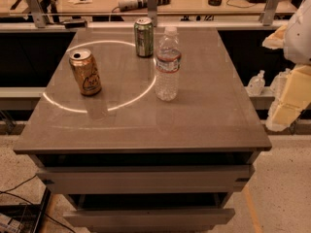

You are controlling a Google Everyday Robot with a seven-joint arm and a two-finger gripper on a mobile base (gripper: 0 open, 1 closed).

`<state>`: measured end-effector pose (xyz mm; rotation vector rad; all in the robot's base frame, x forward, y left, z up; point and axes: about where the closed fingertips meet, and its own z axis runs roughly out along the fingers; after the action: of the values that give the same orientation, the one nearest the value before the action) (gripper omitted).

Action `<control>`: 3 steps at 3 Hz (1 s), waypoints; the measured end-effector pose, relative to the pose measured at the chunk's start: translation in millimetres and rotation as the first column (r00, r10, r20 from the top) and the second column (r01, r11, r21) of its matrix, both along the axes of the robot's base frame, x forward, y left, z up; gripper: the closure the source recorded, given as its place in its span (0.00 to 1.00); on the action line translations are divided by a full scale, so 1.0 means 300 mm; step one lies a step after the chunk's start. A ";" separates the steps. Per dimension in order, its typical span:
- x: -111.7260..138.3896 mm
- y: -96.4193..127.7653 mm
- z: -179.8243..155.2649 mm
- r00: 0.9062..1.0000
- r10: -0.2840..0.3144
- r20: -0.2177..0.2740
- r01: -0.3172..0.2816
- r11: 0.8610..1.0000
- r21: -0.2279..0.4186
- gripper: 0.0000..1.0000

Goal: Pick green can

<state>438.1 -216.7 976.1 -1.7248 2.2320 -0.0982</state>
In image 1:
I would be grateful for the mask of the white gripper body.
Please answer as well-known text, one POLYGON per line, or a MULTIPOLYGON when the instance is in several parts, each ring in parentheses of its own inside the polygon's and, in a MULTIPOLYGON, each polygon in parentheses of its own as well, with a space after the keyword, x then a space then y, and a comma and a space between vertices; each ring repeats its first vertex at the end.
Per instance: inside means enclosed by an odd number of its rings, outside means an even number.
POLYGON ((284 55, 293 63, 311 64, 311 0, 304 0, 288 22, 284 55))

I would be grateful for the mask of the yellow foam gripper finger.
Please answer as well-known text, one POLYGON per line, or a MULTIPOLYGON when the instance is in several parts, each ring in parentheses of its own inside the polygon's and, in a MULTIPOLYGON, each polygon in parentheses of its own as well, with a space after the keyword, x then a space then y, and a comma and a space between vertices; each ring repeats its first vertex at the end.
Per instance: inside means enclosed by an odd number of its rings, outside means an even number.
POLYGON ((311 66, 296 64, 285 77, 281 93, 273 101, 266 120, 268 130, 288 128, 311 104, 311 66))
POLYGON ((287 25, 282 25, 279 27, 274 33, 270 34, 266 37, 262 45, 271 50, 282 49, 284 47, 284 39, 285 39, 285 32, 287 30, 287 25))

